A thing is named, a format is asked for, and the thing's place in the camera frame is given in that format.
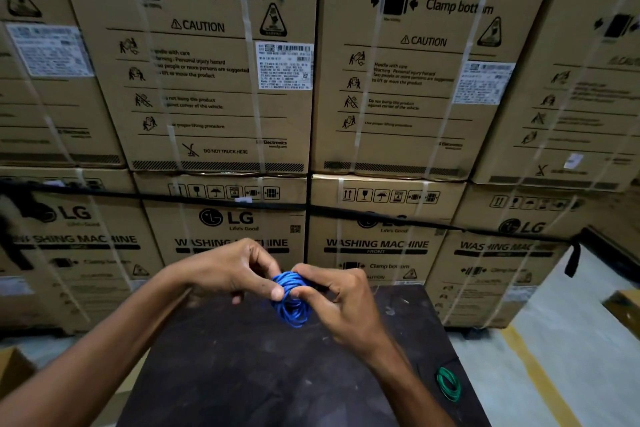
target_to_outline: green rubber band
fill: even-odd
[[[436,381],[440,387],[440,391],[448,400],[452,402],[460,400],[462,385],[460,385],[460,380],[452,371],[444,367],[439,368],[436,373]]]

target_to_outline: left hand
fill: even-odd
[[[284,297],[284,289],[271,280],[281,273],[278,262],[249,238],[196,253],[170,267],[191,286],[210,293],[231,293],[234,304],[242,302],[244,291],[273,301]]]

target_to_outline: black table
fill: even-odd
[[[380,287],[376,302],[396,341],[460,426],[490,426],[449,338],[420,286]],[[435,372],[452,370],[458,403],[443,397]],[[317,316],[300,329],[266,300],[232,306],[216,296],[182,308],[154,343],[118,427],[396,426],[378,383],[336,344]]]

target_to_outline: blue rubber band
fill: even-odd
[[[282,286],[284,297],[282,301],[271,301],[271,305],[276,309],[278,317],[294,328],[300,328],[307,322],[311,314],[311,306],[302,299],[290,296],[291,289],[299,286],[315,287],[316,284],[308,281],[295,272],[283,272],[273,278],[273,281]]]

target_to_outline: hand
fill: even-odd
[[[393,345],[364,271],[324,269],[307,264],[298,264],[293,271],[336,294],[331,302],[312,287],[296,287],[291,291],[294,297],[308,302],[316,311],[336,342],[347,346],[366,362]]]
[[[249,238],[196,253],[170,267],[190,286],[210,293],[231,293],[234,304],[242,302],[244,291],[274,301],[284,297],[284,289],[271,280],[280,273],[278,262]]]

